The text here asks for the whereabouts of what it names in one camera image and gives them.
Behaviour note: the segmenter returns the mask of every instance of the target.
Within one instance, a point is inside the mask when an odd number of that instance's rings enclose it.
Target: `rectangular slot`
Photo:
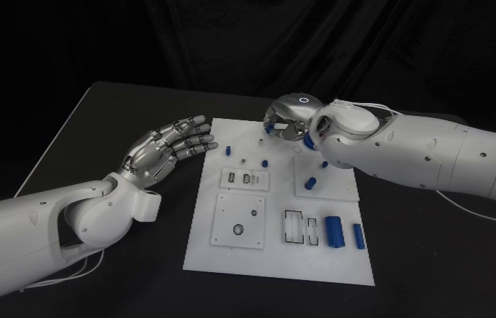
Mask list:
[[[224,168],[221,188],[268,191],[268,171]]]
[[[284,211],[284,241],[293,244],[304,243],[303,213]]]
[[[319,235],[317,235],[317,219],[307,219],[307,235],[309,235],[309,245],[319,245]]]

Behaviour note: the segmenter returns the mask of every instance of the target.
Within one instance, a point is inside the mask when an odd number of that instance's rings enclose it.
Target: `black table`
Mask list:
[[[98,82],[20,194],[101,179],[152,127],[199,114],[209,120],[261,120],[270,103],[264,98]],[[463,123],[450,115],[426,115]],[[159,219],[134,221],[124,239],[107,249],[98,270],[7,294],[0,317],[495,317],[496,223],[459,210],[434,192],[401,187],[358,170],[375,287],[183,271],[204,157],[180,162],[153,187],[163,195]],[[450,197],[496,216],[493,201]],[[97,259],[92,256],[90,267]]]

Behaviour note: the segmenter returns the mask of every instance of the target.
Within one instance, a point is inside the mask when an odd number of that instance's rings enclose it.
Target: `black backdrop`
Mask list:
[[[381,102],[495,129],[496,0],[3,0],[13,195],[98,80]]]

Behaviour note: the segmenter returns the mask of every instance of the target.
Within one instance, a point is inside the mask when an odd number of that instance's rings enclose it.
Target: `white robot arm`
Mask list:
[[[278,116],[289,122],[286,130],[273,129]],[[277,99],[264,127],[287,140],[300,140],[309,130],[316,149],[338,168],[358,168],[414,188],[496,200],[496,133],[431,117],[384,120],[351,102],[325,105],[307,94]]]
[[[191,136],[209,130],[204,122],[198,116],[149,131],[104,180],[0,201],[0,296],[113,245],[133,219],[156,220],[162,196],[146,188],[179,160],[218,147],[212,135]],[[59,242],[62,211],[80,239],[72,246]]]

